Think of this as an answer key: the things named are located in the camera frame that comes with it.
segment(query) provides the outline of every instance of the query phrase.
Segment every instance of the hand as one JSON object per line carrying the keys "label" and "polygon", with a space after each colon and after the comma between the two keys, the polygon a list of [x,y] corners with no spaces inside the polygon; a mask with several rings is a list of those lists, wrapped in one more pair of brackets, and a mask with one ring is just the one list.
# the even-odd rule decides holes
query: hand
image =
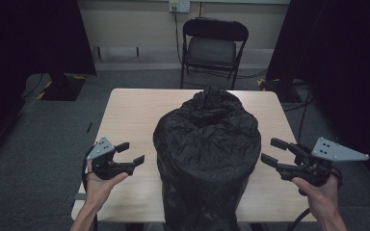
{"label": "hand", "polygon": [[311,214],[322,225],[323,230],[347,230],[338,210],[338,179],[335,176],[331,175],[322,187],[312,186],[298,177],[292,181],[307,194]]}
{"label": "hand", "polygon": [[89,230],[95,214],[106,202],[113,187],[128,176],[126,172],[123,172],[110,180],[102,180],[92,172],[91,161],[87,163],[87,166],[89,173],[86,176],[86,201],[70,230]]}

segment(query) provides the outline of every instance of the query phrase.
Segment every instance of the crumpled black cloth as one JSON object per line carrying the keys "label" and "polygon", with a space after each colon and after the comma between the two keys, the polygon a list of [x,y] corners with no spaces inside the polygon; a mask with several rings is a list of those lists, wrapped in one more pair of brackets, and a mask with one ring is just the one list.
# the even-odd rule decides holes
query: crumpled black cloth
{"label": "crumpled black cloth", "polygon": [[261,148],[240,100],[207,87],[161,117],[153,142],[166,230],[239,230],[235,212]]}

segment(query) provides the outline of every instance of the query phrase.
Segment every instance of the wooden table top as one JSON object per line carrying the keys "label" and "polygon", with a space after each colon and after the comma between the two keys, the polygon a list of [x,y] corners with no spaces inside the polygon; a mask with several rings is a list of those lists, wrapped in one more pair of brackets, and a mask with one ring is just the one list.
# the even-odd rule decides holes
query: wooden table top
{"label": "wooden table top", "polygon": [[[152,135],[159,119],[200,90],[115,89],[102,119],[97,138],[106,137],[113,145],[129,141],[130,148],[115,155],[116,162],[132,162],[145,155],[145,162],[134,175],[115,186],[98,219],[112,222],[164,222],[162,182],[156,165]],[[258,120],[262,152],[293,164],[294,155],[270,145],[271,138],[296,142],[285,114],[273,92],[230,90],[246,111]],[[77,200],[71,216],[77,217],[84,201]],[[241,222],[293,221],[308,207],[297,187],[280,179],[272,167],[260,160],[236,211]],[[314,221],[312,215],[304,221]]]}

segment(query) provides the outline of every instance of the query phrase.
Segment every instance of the chair backrest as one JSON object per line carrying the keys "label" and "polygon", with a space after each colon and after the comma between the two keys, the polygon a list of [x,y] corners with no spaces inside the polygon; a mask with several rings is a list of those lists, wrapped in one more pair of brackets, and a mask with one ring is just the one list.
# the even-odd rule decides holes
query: chair backrest
{"label": "chair backrest", "polygon": [[185,22],[183,37],[200,37],[244,41],[249,37],[248,29],[240,22],[223,19],[195,17]]}

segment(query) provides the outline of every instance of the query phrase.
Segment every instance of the white outlet box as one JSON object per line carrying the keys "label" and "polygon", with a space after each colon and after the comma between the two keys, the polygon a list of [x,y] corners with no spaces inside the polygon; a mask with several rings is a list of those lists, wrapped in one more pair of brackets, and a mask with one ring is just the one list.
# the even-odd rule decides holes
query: white outlet box
{"label": "white outlet box", "polygon": [[176,10],[177,13],[188,13],[191,9],[190,1],[169,1],[168,2],[168,11],[173,12]]}

